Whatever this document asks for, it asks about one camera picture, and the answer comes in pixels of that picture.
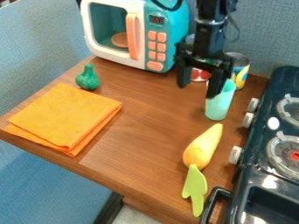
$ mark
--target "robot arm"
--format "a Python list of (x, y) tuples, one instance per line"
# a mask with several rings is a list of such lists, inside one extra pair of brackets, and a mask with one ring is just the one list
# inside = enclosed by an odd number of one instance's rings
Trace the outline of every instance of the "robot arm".
[[(192, 67), (211, 72), (206, 98), (218, 95), (226, 79), (231, 77), (233, 59), (224, 54), (223, 48), (228, 17), (235, 11), (237, 2), (238, 0), (198, 0), (195, 42), (193, 45), (183, 42), (177, 44), (177, 84), (181, 88), (190, 83)], [(216, 60), (219, 65), (202, 62), (206, 59)]]

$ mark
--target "pink button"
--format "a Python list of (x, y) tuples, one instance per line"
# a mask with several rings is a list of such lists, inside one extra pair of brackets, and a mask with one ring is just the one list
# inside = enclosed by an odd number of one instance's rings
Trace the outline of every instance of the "pink button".
[(167, 39), (167, 34), (165, 32), (158, 33), (158, 41), (164, 43)]
[(149, 51), (149, 58), (151, 60), (155, 60), (156, 59), (156, 53), (155, 52), (152, 52), (152, 51)]
[(160, 53), (166, 52), (166, 44), (157, 44), (157, 49)]
[(155, 50), (156, 50), (156, 43), (153, 42), (153, 41), (149, 41), (149, 43), (148, 43), (148, 48), (149, 48), (150, 50), (155, 51)]
[(163, 64), (161, 64), (160, 62), (149, 61), (146, 65), (150, 70), (154, 70), (157, 72), (161, 72), (163, 70)]
[(159, 53), (156, 55), (156, 59), (157, 59), (158, 61), (162, 61), (162, 62), (166, 61), (166, 55), (165, 55), (165, 53), (161, 53), (161, 52), (159, 52)]
[(156, 40), (156, 31), (149, 31), (148, 32), (148, 38), (150, 40)]

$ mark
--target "toy microwave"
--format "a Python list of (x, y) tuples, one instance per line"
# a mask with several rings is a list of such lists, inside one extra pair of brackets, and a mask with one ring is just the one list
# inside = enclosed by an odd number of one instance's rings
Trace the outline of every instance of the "toy microwave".
[(175, 44), (189, 24), (181, 0), (83, 0), (81, 16), (93, 54), (157, 73), (173, 66)]

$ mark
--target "microwave door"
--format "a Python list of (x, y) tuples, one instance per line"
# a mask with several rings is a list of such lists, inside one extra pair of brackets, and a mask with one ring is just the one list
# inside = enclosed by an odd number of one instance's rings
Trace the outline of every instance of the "microwave door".
[(103, 59), (145, 68), (144, 1), (83, 0), (81, 14), (91, 52)]

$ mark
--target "microwave keypad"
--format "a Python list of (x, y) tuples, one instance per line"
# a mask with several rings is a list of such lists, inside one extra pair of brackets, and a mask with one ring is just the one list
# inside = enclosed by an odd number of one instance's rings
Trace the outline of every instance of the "microwave keypad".
[(149, 31), (148, 32), (148, 48), (149, 48), (149, 59), (150, 61), (147, 63), (147, 67), (150, 70), (154, 71), (162, 71), (163, 63), (166, 61), (166, 40), (167, 34), (165, 32), (156, 32)]

